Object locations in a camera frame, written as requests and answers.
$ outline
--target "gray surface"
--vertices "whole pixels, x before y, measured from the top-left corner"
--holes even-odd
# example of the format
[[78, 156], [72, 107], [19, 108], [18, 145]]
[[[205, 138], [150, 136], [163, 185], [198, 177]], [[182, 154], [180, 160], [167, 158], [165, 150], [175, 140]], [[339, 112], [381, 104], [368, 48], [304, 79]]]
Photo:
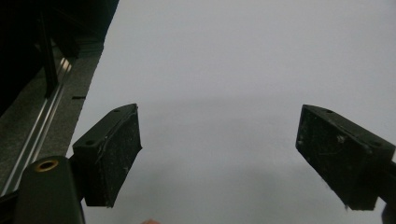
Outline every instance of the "gray surface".
[[[62, 56], [57, 51], [55, 55], [57, 58]], [[84, 99], [74, 100], [73, 96], [87, 94], [99, 59], [100, 52], [96, 52], [79, 58], [73, 63], [70, 78], [64, 83], [63, 97], [38, 155], [39, 159], [66, 153], [84, 104]], [[41, 70], [0, 118], [0, 187], [6, 183], [26, 137], [44, 104], [45, 88], [45, 75]]]
[[96, 53], [80, 58], [73, 64], [70, 78], [64, 84], [64, 94], [58, 106], [57, 113], [51, 123], [38, 159], [65, 155], [78, 121], [79, 112], [85, 99], [73, 99], [87, 95], [93, 72], [100, 59]]
[[0, 118], [0, 188], [4, 186], [24, 141], [44, 103], [46, 79], [42, 69]]
[[396, 143], [395, 21], [387, 0], [121, 1], [73, 139], [137, 103], [143, 149], [87, 222], [381, 223], [294, 141], [311, 104]]

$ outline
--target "bolt hole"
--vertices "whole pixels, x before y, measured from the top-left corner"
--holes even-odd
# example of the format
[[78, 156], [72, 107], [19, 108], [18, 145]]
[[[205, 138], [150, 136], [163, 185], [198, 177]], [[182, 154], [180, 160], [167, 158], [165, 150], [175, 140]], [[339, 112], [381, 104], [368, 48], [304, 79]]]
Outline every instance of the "bolt hole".
[[91, 146], [91, 145], [93, 145], [94, 143], [95, 143], [95, 141], [89, 140], [89, 141], [86, 141], [86, 142], [85, 142], [85, 145]]
[[58, 161], [43, 161], [43, 162], [41, 162], [40, 164], [37, 165], [35, 170], [37, 172], [46, 172], [46, 171], [52, 170], [58, 164], [59, 164]]

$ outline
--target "white surface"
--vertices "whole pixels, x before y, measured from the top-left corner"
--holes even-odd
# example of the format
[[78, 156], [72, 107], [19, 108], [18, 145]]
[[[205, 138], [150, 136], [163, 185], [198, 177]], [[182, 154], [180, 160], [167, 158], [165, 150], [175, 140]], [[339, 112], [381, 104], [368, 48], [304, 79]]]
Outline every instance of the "white surface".
[[294, 141], [310, 104], [396, 143], [395, 21], [390, 0], [121, 0], [72, 142], [138, 103], [143, 150], [87, 222], [381, 223]]

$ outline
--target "white table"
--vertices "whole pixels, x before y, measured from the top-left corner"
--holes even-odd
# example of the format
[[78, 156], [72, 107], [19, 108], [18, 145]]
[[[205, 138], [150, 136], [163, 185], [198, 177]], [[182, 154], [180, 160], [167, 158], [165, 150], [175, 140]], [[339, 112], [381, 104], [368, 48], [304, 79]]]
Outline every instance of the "white table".
[[302, 104], [396, 143], [396, 2], [122, 0], [73, 136], [137, 103], [143, 150], [88, 223], [381, 223], [294, 147]]

